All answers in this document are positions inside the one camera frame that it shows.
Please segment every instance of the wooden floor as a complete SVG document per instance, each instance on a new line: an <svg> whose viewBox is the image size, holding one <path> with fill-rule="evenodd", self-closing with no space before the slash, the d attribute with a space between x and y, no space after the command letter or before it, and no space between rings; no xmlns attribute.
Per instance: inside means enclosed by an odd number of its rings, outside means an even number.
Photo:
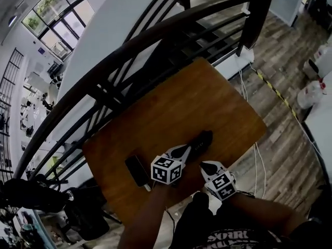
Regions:
<svg viewBox="0 0 332 249"><path fill-rule="evenodd" d="M210 0L191 0L191 6L207 1ZM233 16L240 12L241 8L242 6L233 7L205 19L213 24ZM235 25L241 25L241 21L223 28L222 31L227 32ZM300 118L304 112L296 103L296 95L307 83L301 68L327 38L328 34L305 14L299 16L294 27L288 27L269 13L261 35L253 48L255 52L253 67L260 69L263 75L287 98ZM320 194L317 186L324 184L322 169L312 146L289 109L253 71L244 72L243 80L248 93L248 102L268 127L265 136L258 141L259 151L266 168L265 199L287 204L306 214ZM240 76L232 79L231 84L241 93ZM237 186L241 190L254 192L253 150L249 150L242 156L231 169L237 177ZM264 170L258 155L257 170L256 196L261 197L264 191ZM170 209L176 221L188 202L190 198ZM105 245L99 248L116 248L122 231L123 227L113 230L101 239L103 241L95 244ZM172 222L164 213L155 248L168 248L171 240Z"/></svg>

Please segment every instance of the person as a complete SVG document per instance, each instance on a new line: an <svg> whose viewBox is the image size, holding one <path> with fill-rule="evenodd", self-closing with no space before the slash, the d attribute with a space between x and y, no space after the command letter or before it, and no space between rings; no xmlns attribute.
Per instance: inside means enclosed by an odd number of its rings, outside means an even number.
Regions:
<svg viewBox="0 0 332 249"><path fill-rule="evenodd" d="M49 111L53 110L54 102L53 102L52 104L48 104L45 100L42 100L41 103L43 104L43 106L44 106L47 110L49 110Z"/></svg>
<svg viewBox="0 0 332 249"><path fill-rule="evenodd" d="M169 190L170 186L157 183L125 227L119 249L154 247ZM326 237L318 221L239 192L224 201L214 216L208 195L198 192L178 221L170 248L320 248L320 244L327 246Z"/></svg>

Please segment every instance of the yellow black caution tape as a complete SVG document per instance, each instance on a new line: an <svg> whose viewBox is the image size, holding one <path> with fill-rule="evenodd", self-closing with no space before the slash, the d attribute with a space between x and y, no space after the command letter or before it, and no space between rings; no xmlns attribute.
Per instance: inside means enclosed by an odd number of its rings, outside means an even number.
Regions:
<svg viewBox="0 0 332 249"><path fill-rule="evenodd" d="M292 112L293 116L294 116L297 120L299 120L299 118L298 118L297 115L296 115L296 112L293 110L293 108L290 106L289 102L284 98L284 96L282 96L282 95L280 94L280 92L278 92L277 89L276 89L276 88L275 88L270 82L268 82L268 81L263 77L263 75L259 72L259 70L253 70L253 71L255 71L256 74L257 74L257 76L258 76L261 80L263 80L263 81L269 86L269 88L272 89L272 90L278 95L278 97L279 97L279 98L284 102L284 104L290 109L290 111Z"/></svg>

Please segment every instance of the person's arm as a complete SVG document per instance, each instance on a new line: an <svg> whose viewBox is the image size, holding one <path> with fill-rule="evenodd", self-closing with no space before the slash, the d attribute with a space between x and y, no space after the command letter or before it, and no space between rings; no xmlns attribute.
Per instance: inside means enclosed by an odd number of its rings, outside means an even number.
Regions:
<svg viewBox="0 0 332 249"><path fill-rule="evenodd" d="M236 193L229 202L248 217L268 230L282 236L289 236L307 220L290 207L263 199L255 199Z"/></svg>
<svg viewBox="0 0 332 249"><path fill-rule="evenodd" d="M155 186L133 223L125 227L118 245L119 249L152 249L154 247L169 189L169 185Z"/></svg>

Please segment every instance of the ceiling light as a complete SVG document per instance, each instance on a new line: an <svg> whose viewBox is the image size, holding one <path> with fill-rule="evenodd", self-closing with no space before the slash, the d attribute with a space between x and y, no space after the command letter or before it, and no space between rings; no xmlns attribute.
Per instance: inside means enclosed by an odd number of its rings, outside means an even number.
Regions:
<svg viewBox="0 0 332 249"><path fill-rule="evenodd" d="M16 20L17 16L12 16L10 17L9 21L8 21L8 26L12 26Z"/></svg>

